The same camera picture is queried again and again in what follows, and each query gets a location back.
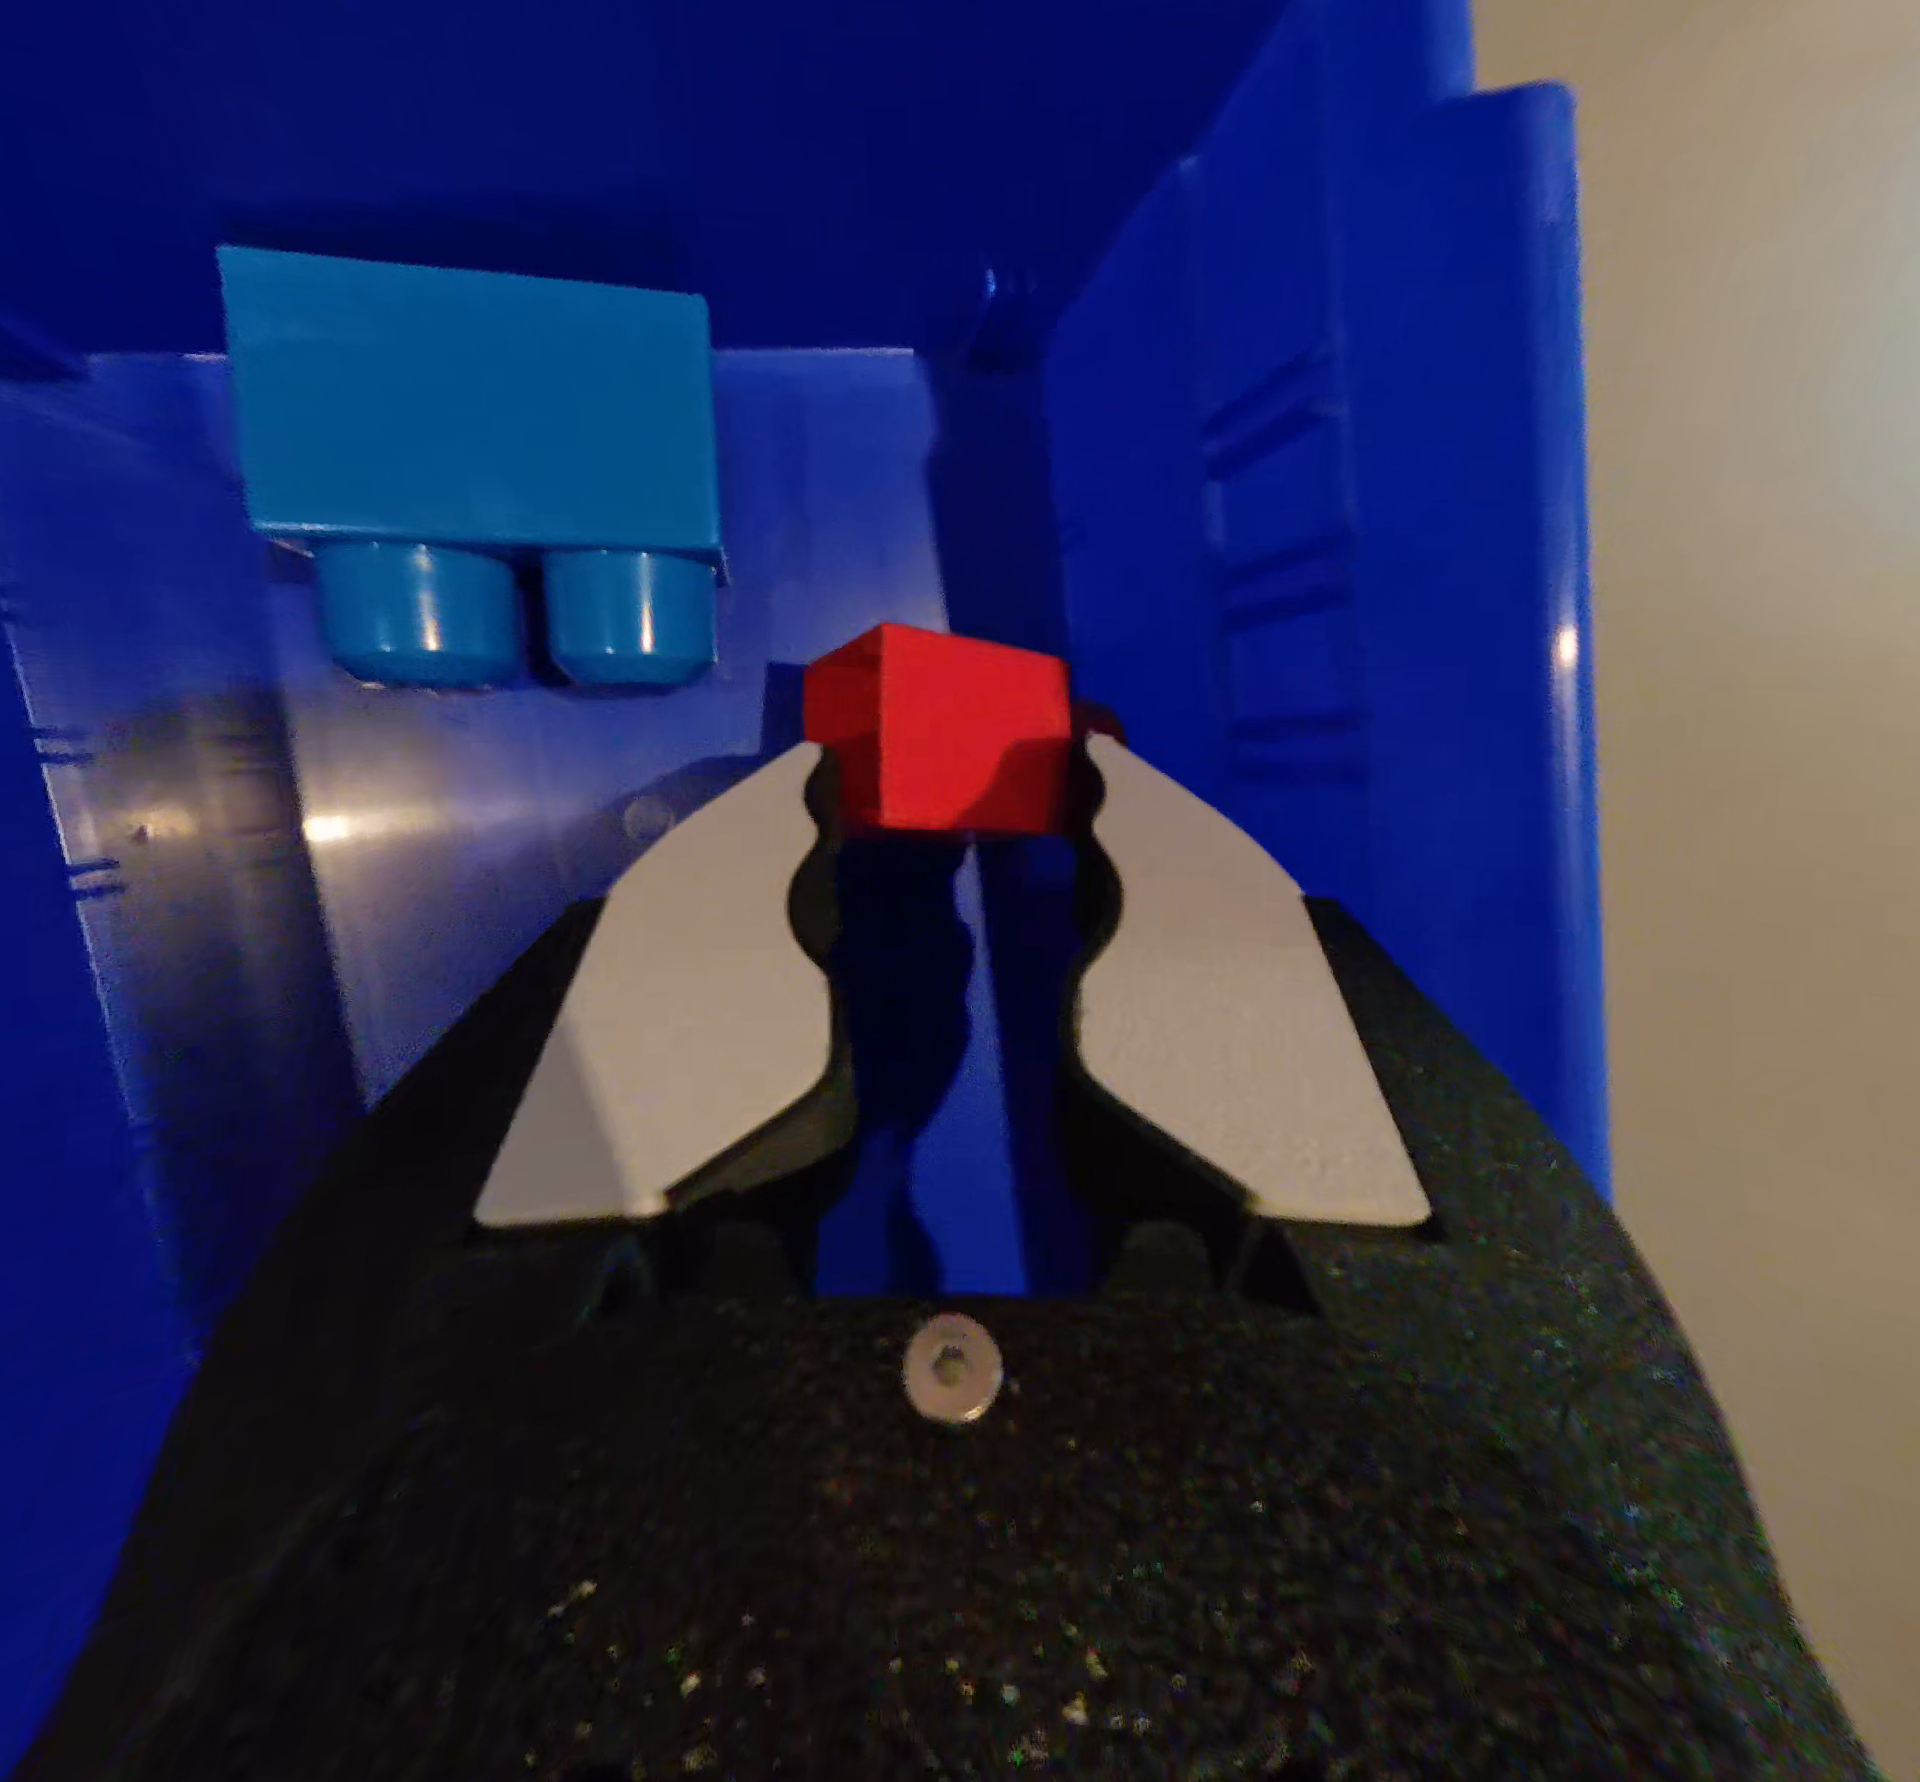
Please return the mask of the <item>blue two-stud mega block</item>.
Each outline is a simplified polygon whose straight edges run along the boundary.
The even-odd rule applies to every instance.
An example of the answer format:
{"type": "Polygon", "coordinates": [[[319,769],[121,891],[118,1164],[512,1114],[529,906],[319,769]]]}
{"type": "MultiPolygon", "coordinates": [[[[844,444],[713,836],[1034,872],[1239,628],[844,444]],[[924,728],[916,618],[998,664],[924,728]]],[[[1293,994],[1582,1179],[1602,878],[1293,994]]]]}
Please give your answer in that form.
{"type": "Polygon", "coordinates": [[[219,249],[238,473],[361,683],[678,692],[719,653],[704,298],[219,249]]]}

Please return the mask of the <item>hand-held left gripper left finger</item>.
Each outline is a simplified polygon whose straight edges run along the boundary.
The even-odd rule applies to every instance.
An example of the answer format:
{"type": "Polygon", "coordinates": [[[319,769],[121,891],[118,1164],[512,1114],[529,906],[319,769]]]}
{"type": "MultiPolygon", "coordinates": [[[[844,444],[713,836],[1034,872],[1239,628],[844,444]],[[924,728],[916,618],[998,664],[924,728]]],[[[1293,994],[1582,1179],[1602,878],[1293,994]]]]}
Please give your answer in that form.
{"type": "Polygon", "coordinates": [[[474,1204],[481,1226],[689,1217],[857,1129],[838,768],[791,746],[613,883],[474,1204]]]}

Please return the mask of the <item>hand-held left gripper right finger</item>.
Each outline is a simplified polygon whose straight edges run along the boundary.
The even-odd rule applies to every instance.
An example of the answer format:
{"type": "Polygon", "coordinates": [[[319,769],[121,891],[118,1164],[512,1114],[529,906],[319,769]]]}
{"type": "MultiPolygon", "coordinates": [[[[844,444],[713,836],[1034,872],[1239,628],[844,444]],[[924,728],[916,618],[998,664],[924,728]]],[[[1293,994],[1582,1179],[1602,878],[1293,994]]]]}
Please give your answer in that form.
{"type": "Polygon", "coordinates": [[[1092,851],[1117,883],[1072,1049],[1092,1085],[1258,1217],[1433,1214],[1297,882],[1198,796],[1092,733],[1092,851]]]}

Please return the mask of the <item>blue plastic bin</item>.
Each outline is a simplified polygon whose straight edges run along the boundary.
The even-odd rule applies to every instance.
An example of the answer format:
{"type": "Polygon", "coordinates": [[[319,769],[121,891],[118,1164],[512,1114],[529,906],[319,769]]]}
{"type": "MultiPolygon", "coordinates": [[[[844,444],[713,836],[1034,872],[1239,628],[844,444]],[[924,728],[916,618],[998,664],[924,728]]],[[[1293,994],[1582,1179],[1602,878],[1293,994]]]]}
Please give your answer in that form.
{"type": "Polygon", "coordinates": [[[5,1777],[380,1094],[878,620],[1051,648],[1607,1188],[1572,98],[1471,0],[5,0],[5,1777]],[[219,252],[678,290],[719,666],[354,683],[219,252]]]}

